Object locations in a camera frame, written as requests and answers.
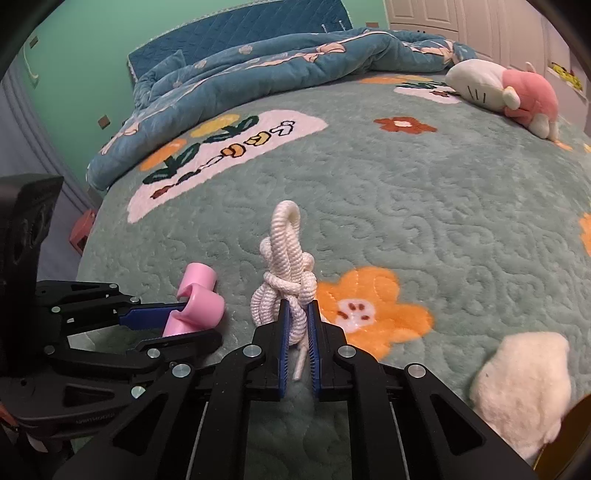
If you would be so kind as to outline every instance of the wall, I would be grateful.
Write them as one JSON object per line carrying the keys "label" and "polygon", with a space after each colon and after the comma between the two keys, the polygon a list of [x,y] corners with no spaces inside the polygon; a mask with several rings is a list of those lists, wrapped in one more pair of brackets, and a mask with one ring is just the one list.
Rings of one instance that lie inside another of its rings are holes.
{"label": "wall", "polygon": [[[81,181],[89,160],[133,110],[127,54],[164,31],[240,0],[66,0],[24,46],[35,88],[26,82],[57,151]],[[354,27],[386,27],[382,0],[343,0]],[[27,77],[24,63],[24,77]],[[101,130],[97,120],[111,124]]]}

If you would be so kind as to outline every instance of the stuffed toy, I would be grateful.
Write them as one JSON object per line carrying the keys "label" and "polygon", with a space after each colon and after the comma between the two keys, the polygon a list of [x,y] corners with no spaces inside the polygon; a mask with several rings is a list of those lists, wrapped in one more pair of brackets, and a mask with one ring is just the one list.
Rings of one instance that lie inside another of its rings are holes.
{"label": "stuffed toy", "polygon": [[558,99],[554,89],[529,62],[527,69],[522,72],[470,59],[454,65],[445,82],[463,99],[504,113],[537,137],[558,140]]}
{"label": "stuffed toy", "polygon": [[506,336],[472,384],[476,413],[524,459],[558,436],[570,404],[569,349],[559,333]]}

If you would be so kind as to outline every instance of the hello kitty plush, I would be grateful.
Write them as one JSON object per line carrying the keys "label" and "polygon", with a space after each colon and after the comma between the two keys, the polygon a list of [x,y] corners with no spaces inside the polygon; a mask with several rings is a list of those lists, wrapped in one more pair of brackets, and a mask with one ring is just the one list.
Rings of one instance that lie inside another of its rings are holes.
{"label": "hello kitty plush", "polygon": [[558,99],[552,85],[527,62],[527,72],[470,59],[453,66],[445,82],[464,100],[504,113],[540,138],[558,140]]}

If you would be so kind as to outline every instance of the white door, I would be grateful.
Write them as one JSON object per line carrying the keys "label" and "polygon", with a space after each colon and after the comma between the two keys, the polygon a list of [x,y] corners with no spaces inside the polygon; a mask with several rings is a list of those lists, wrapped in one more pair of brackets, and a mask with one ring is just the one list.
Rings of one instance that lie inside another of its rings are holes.
{"label": "white door", "polygon": [[541,14],[527,0],[498,0],[501,64],[526,70],[531,62],[544,74],[545,39]]}
{"label": "white door", "polygon": [[415,16],[413,0],[385,0],[388,22],[420,25]]}
{"label": "white door", "polygon": [[413,0],[423,20],[419,25],[445,28],[457,32],[456,3],[454,0]]}
{"label": "white door", "polygon": [[388,22],[457,32],[455,0],[385,0]]}
{"label": "white door", "polygon": [[501,63],[497,1],[456,0],[457,24],[460,42],[474,48],[480,59]]}

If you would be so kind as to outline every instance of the white rope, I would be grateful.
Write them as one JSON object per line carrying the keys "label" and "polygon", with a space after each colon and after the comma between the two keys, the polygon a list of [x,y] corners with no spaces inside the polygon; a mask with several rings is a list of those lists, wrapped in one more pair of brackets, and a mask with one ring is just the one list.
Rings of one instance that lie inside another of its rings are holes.
{"label": "white rope", "polygon": [[290,303],[290,345],[298,345],[294,380],[301,378],[308,353],[308,328],[304,308],[316,295],[316,277],[312,273],[314,257],[301,250],[300,209],[291,200],[281,202],[273,211],[271,236],[261,241],[260,252],[267,263],[264,282],[251,298],[252,320],[256,326],[274,322],[282,299]]}

